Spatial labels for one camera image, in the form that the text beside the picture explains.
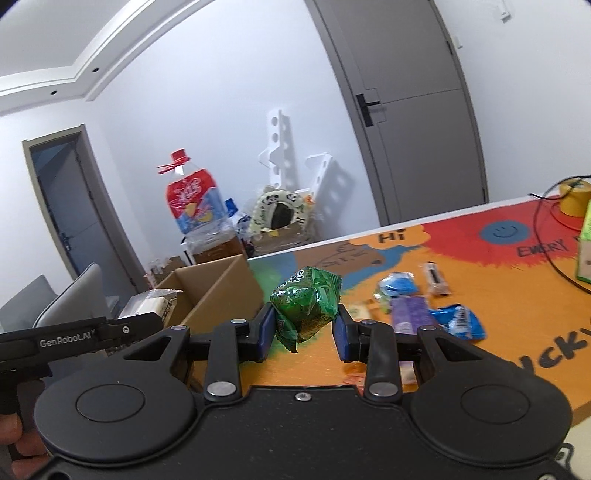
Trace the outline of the left hand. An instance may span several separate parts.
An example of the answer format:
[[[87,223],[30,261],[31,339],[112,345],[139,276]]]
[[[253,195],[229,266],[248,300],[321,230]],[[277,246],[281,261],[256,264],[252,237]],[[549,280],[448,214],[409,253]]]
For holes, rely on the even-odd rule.
[[[48,460],[49,454],[36,430],[25,432],[20,417],[16,414],[1,415],[1,445],[14,446],[22,459],[11,462],[12,474],[16,479],[28,479]]]

